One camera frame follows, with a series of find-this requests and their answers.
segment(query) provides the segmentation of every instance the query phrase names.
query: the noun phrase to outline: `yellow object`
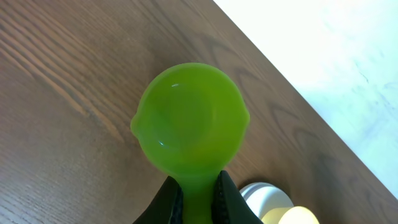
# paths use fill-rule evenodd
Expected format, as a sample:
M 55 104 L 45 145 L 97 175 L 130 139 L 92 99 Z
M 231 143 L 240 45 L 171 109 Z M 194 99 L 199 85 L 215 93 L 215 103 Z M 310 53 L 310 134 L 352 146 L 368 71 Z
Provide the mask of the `yellow object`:
M 274 208 L 267 212 L 261 221 L 265 224 L 319 224 L 315 215 L 301 206 Z

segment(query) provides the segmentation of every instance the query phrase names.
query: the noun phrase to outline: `wooden table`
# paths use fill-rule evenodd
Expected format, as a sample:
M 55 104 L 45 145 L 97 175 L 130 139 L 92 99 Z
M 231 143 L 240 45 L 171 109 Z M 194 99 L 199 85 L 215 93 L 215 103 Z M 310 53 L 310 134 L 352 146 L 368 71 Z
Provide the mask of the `wooden table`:
M 398 222 L 397 200 L 211 0 L 0 0 L 0 55 L 0 223 L 132 223 L 165 175 L 129 121 L 184 62 L 244 95 L 239 187 L 270 182 L 321 223 Z

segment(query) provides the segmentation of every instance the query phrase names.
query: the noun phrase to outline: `green spoon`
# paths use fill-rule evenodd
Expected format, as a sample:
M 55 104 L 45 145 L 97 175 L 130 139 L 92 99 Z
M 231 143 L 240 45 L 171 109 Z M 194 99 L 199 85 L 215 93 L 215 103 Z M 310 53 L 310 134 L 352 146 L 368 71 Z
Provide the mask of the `green spoon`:
M 180 184 L 184 223 L 212 223 L 214 184 L 249 120 L 237 86 L 215 67 L 176 65 L 149 84 L 131 131 L 153 165 Z

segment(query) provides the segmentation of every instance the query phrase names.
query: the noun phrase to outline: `green plastic scoop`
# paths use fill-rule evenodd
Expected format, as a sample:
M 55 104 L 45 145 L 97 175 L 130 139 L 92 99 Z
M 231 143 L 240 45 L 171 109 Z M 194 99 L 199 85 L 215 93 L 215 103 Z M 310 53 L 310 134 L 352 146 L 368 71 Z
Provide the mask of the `green plastic scoop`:
M 215 67 L 176 65 L 149 84 L 131 131 L 153 165 L 180 184 L 184 223 L 211 223 L 214 184 L 249 120 L 237 86 Z

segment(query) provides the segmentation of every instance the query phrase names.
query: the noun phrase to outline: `marble surface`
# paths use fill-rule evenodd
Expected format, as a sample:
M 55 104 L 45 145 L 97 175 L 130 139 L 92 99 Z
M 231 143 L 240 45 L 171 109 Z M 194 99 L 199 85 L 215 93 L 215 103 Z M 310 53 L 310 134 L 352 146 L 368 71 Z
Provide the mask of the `marble surface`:
M 215 2 L 398 197 L 398 1 Z

